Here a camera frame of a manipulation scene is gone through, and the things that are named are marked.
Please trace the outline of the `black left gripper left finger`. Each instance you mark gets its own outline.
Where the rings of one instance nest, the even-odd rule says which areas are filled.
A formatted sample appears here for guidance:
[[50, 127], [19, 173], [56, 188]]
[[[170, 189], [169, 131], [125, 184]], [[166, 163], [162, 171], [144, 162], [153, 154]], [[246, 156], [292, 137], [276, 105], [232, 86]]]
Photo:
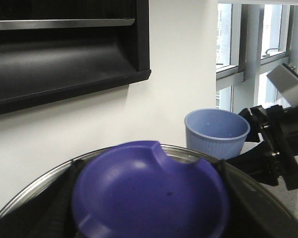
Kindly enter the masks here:
[[78, 160], [35, 198], [0, 218], [0, 238], [74, 238], [74, 183], [86, 162]]

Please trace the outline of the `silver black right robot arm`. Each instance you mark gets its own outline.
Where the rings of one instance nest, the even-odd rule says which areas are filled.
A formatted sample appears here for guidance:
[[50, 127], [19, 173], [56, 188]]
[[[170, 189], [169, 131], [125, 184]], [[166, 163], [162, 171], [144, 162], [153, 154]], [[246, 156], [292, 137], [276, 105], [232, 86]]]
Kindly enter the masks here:
[[287, 190], [298, 189], [298, 74], [285, 63], [267, 75], [289, 103], [283, 108], [256, 106], [239, 115], [250, 123], [246, 140], [256, 142], [251, 150], [228, 159], [228, 163], [256, 181], [278, 186], [282, 177]]

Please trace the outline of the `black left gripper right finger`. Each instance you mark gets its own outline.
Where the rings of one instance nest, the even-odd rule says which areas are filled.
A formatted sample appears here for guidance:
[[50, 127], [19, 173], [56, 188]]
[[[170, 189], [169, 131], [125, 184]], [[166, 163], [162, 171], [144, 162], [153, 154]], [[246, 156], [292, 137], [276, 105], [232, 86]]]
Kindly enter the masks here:
[[298, 219], [267, 189], [224, 160], [215, 169], [230, 203], [223, 238], [298, 238]]

